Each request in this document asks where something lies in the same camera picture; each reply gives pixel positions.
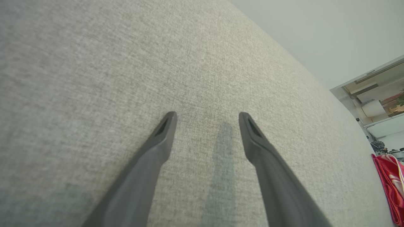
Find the red bag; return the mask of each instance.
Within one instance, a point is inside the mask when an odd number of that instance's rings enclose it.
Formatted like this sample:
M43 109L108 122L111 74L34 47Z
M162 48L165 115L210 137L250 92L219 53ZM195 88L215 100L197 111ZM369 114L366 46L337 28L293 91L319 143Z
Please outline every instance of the red bag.
M404 220L404 166L391 154L376 156L372 154L377 172L389 202L393 222L403 227Z

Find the white ceiling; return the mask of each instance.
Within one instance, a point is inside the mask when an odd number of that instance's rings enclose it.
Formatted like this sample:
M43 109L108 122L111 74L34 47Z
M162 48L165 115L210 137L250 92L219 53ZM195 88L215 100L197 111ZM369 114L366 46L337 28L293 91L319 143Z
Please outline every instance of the white ceiling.
M392 82L398 81L401 78L404 78L404 63L401 63L389 70L386 70L374 76L374 80L379 86L388 85Z
M231 0L327 89L404 55L403 0Z

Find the textured fabric surface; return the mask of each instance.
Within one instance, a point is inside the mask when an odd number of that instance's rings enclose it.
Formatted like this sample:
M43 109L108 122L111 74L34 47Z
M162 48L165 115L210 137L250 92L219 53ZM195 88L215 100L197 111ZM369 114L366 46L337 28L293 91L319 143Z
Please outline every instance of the textured fabric surface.
M240 111L334 226L392 225L350 113L230 2L3 0L0 29L1 226L80 226L173 110L149 226L267 226Z

